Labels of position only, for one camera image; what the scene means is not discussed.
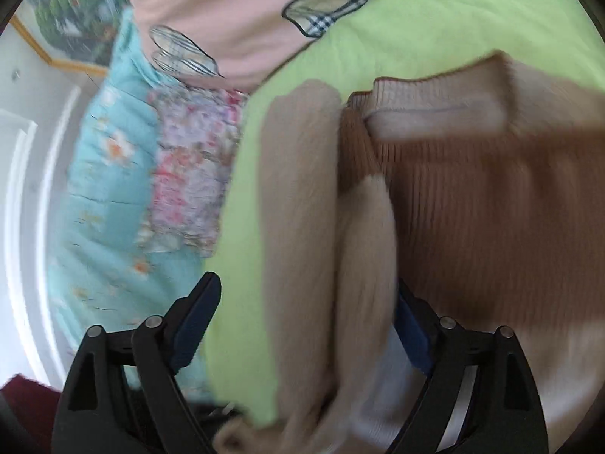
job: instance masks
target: white trim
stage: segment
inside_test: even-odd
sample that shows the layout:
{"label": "white trim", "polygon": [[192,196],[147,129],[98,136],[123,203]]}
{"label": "white trim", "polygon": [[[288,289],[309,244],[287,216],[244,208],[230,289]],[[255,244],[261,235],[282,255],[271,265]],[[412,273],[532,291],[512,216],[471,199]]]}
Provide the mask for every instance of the white trim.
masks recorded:
{"label": "white trim", "polygon": [[50,195],[53,189],[54,171],[57,160],[61,152],[63,138],[74,108],[78,104],[82,90],[80,87],[74,87],[65,101],[65,107],[61,112],[59,123],[54,131],[52,141],[46,161],[44,162],[44,171],[42,183],[40,185],[40,199],[37,208],[36,223],[36,281],[38,300],[40,303],[40,314],[42,315],[42,326],[44,334],[50,346],[50,353],[53,363],[61,383],[65,383],[67,372],[61,360],[59,349],[57,347],[56,335],[54,333],[53,319],[48,303],[48,282],[47,282],[47,235],[48,235],[48,208],[50,204]]}
{"label": "white trim", "polygon": [[25,172],[36,128],[37,124],[30,121],[27,133],[23,130],[19,131],[10,163],[5,194],[4,265],[8,281],[8,296],[13,308],[14,324],[17,327],[23,350],[36,380],[44,384],[50,384],[29,325],[20,264],[21,203],[25,188]]}

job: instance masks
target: brown sweater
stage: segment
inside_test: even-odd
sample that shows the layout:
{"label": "brown sweater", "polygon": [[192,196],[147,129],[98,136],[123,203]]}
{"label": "brown sweater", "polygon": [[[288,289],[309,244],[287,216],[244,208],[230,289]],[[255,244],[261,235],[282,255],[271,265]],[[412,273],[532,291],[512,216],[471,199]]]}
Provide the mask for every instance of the brown sweater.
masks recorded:
{"label": "brown sweater", "polygon": [[605,381],[604,96],[496,54],[379,79],[340,128],[336,103],[307,83],[267,115],[265,308],[285,428],[228,424],[217,451],[235,438],[237,452],[315,453],[355,430],[396,270],[438,314],[515,329],[554,452]]}

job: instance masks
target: pink floral fabric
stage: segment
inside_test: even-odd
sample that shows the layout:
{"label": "pink floral fabric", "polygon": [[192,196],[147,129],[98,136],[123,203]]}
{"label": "pink floral fabric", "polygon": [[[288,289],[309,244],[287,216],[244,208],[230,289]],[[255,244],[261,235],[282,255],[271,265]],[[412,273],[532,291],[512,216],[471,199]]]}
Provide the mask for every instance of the pink floral fabric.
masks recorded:
{"label": "pink floral fabric", "polygon": [[188,244],[208,257],[219,237],[247,95],[179,86],[156,89],[149,101],[161,131],[140,243],[151,252]]}

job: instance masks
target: green fabric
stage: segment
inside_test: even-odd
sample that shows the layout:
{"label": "green fabric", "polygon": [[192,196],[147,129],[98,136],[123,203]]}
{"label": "green fabric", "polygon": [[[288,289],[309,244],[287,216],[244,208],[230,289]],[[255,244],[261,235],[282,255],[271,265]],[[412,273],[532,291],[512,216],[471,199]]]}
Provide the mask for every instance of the green fabric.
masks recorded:
{"label": "green fabric", "polygon": [[223,282],[223,301],[205,338],[217,399],[242,405],[259,424],[275,417],[256,181],[258,134],[273,98],[319,78],[345,100],[355,90],[370,89],[376,77],[425,77],[496,49],[551,74],[605,89],[605,46],[577,0],[370,0],[340,19],[250,99],[219,248],[206,261],[207,270]]}

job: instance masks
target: maroon object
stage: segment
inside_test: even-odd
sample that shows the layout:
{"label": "maroon object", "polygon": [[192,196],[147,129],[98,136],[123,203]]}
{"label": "maroon object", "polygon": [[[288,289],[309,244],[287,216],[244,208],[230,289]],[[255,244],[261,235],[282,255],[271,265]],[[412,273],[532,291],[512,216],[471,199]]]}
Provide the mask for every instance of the maroon object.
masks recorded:
{"label": "maroon object", "polygon": [[61,394],[22,375],[13,377],[1,392],[21,426],[43,452],[50,454],[54,415]]}

